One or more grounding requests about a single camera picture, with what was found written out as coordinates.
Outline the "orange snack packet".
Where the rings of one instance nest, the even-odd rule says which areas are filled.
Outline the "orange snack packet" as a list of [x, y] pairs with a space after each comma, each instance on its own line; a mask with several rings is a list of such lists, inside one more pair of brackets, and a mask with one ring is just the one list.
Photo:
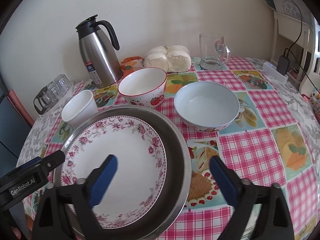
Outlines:
[[120, 66], [123, 70], [124, 77], [134, 71], [144, 68], [144, 58], [140, 56], [127, 57], [121, 61]]

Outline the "stainless steel thermos jug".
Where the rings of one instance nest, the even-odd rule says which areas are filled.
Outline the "stainless steel thermos jug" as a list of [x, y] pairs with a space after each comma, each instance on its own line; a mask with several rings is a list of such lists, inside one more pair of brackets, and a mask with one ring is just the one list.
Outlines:
[[93, 15], [76, 26], [82, 61], [97, 88], [120, 80], [123, 70], [116, 51], [120, 45], [111, 23]]

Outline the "grey floral white cloth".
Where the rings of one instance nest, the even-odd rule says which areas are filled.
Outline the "grey floral white cloth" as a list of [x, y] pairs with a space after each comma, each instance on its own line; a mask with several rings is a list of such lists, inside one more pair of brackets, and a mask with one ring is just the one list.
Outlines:
[[262, 71], [274, 89], [279, 92], [280, 96], [286, 102], [288, 109], [302, 128], [306, 144], [313, 158], [313, 163], [319, 170], [319, 123], [313, 114], [310, 103], [303, 99], [302, 95], [289, 81], [283, 85], [264, 72], [263, 63], [265, 63], [265, 60], [249, 57], [246, 59], [250, 61], [257, 70]]

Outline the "white power strip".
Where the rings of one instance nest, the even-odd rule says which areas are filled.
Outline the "white power strip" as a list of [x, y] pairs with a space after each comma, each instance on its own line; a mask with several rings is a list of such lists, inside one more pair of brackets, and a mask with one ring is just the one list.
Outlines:
[[268, 61], [263, 63], [263, 71], [266, 72], [268, 75], [272, 76], [274, 79], [276, 79], [279, 83], [283, 85], [288, 81], [289, 76], [287, 74], [282, 75], [280, 72], [277, 71], [276, 66], [274, 66]]

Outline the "pale blue floral bowl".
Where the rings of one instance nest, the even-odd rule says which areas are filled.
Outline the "pale blue floral bowl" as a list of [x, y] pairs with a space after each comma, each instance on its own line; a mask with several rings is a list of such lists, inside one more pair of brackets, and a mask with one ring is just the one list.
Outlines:
[[240, 112], [237, 96], [227, 87], [209, 81], [182, 87], [174, 97], [174, 107], [184, 124], [202, 133], [225, 129]]

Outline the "black power adapter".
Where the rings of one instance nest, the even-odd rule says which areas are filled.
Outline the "black power adapter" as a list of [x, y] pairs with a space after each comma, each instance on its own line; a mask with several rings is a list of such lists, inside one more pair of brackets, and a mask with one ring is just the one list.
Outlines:
[[290, 62], [290, 59], [286, 55], [286, 51], [284, 51], [283, 55], [279, 57], [276, 67], [277, 72], [279, 72], [281, 75], [286, 75], [289, 70]]

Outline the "round pink floral plate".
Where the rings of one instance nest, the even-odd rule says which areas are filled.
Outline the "round pink floral plate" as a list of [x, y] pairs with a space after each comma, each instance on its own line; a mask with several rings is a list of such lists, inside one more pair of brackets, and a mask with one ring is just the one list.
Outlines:
[[141, 219], [155, 205], [167, 174], [163, 142], [147, 122], [128, 115], [103, 118], [81, 129], [65, 149], [60, 183], [72, 185], [112, 161], [90, 191], [90, 206], [104, 229]]

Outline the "clear glass mug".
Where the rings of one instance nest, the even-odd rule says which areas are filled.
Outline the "clear glass mug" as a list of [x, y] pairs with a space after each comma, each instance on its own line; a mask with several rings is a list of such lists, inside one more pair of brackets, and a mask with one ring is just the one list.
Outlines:
[[231, 59], [231, 51], [221, 34], [201, 33], [200, 66], [204, 70], [221, 70]]

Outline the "pink checked picture tablecloth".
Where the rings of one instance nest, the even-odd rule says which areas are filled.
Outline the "pink checked picture tablecloth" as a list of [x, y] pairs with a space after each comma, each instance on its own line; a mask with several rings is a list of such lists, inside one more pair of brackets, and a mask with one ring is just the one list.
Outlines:
[[[289, 206], [295, 239], [308, 239], [319, 222], [319, 170], [313, 163], [300, 124], [261, 70], [243, 57], [232, 59], [219, 71], [203, 70], [193, 57], [189, 72], [169, 74], [165, 99], [156, 108], [182, 132], [189, 148], [193, 169], [207, 164], [212, 145], [228, 168], [240, 178], [258, 185], [278, 182]], [[239, 117], [219, 133], [200, 133], [186, 126], [174, 108], [176, 92], [194, 81], [220, 83], [240, 99]], [[97, 89], [91, 79], [75, 84], [72, 95], [93, 92], [99, 110], [126, 103], [118, 93], [118, 81]], [[61, 120], [63, 105], [38, 117], [18, 159], [21, 165], [37, 156], [59, 150], [72, 130]], [[193, 195], [176, 222], [158, 239], [217, 239], [232, 209], [213, 181], [209, 194]]]

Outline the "pink pipe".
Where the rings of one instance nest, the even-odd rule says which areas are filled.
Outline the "pink pipe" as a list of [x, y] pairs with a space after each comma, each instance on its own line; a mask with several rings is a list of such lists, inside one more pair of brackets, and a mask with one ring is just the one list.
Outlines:
[[13, 89], [9, 90], [8, 98], [10, 99], [15, 109], [18, 111], [19, 115], [28, 123], [28, 125], [32, 127], [34, 125], [34, 120], [26, 111], [25, 107], [22, 105]]

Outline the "white square bowl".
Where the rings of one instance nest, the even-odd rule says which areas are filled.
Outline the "white square bowl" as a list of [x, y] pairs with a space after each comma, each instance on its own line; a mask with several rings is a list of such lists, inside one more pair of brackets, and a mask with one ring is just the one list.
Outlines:
[[93, 93], [90, 90], [83, 90], [71, 98], [64, 106], [61, 118], [73, 129], [77, 129], [97, 113], [98, 107]]

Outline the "large stainless steel basin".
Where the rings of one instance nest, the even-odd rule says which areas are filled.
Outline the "large stainless steel basin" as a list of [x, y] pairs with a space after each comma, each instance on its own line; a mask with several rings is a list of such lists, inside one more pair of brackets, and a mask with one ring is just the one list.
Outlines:
[[65, 162], [54, 183], [72, 185], [100, 167], [108, 155], [117, 171], [93, 208], [104, 239], [156, 239], [187, 200], [191, 160], [182, 133], [166, 116], [121, 105], [90, 117], [62, 146]]

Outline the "strawberry pattern red-rimmed bowl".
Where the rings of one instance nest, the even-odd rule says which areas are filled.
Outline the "strawberry pattern red-rimmed bowl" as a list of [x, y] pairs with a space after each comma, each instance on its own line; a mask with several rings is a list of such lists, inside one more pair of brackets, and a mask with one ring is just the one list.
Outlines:
[[165, 99], [167, 73], [161, 68], [143, 68], [126, 76], [118, 92], [132, 105], [155, 108]]

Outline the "dark blue cabinet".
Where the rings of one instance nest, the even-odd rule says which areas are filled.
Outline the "dark blue cabinet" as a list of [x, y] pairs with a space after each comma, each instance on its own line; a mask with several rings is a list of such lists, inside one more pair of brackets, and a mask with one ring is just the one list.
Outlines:
[[0, 140], [1, 175], [15, 168], [31, 126], [21, 116], [1, 79]]

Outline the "bag of white buns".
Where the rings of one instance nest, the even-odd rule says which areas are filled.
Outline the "bag of white buns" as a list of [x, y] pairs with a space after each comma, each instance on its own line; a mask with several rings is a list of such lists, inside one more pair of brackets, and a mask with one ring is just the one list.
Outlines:
[[189, 50], [182, 45], [157, 46], [144, 60], [144, 68], [157, 67], [167, 73], [187, 72], [192, 65]]

